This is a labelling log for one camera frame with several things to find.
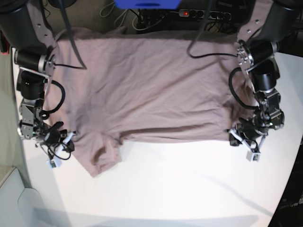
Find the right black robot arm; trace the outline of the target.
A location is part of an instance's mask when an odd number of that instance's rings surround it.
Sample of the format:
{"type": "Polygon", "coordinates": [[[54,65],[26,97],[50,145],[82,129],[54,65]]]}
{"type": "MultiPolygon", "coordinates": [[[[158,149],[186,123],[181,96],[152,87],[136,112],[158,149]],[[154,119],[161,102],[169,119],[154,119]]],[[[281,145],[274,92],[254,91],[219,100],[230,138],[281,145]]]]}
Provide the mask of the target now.
{"type": "Polygon", "coordinates": [[[65,151],[74,151],[72,137],[62,130],[63,122],[45,123],[65,100],[65,89],[53,80],[58,66],[57,42],[49,25],[43,1],[2,0],[0,2],[0,35],[15,48],[14,63],[19,67],[17,91],[23,97],[19,113],[18,133],[24,140],[35,140],[48,156],[51,168],[60,167],[65,151]]]}

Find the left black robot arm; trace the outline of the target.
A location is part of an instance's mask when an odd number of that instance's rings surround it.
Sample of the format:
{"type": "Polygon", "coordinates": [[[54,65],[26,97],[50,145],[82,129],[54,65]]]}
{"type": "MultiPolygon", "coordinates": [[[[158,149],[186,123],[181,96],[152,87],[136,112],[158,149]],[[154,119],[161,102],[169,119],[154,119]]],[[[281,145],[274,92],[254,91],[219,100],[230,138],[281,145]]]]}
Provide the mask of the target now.
{"type": "Polygon", "coordinates": [[[261,146],[270,129],[283,128],[285,115],[279,104],[281,95],[276,90],[280,77],[274,54],[279,50],[279,42],[289,33],[298,15],[303,10],[301,0],[275,0],[261,27],[248,39],[235,43],[239,67],[229,74],[228,85],[234,99],[241,107],[252,110],[249,119],[240,118],[234,127],[227,130],[231,146],[243,145],[252,160],[257,160],[261,146]],[[254,98],[258,105],[243,103],[233,87],[233,77],[242,72],[249,80],[254,98]]]}

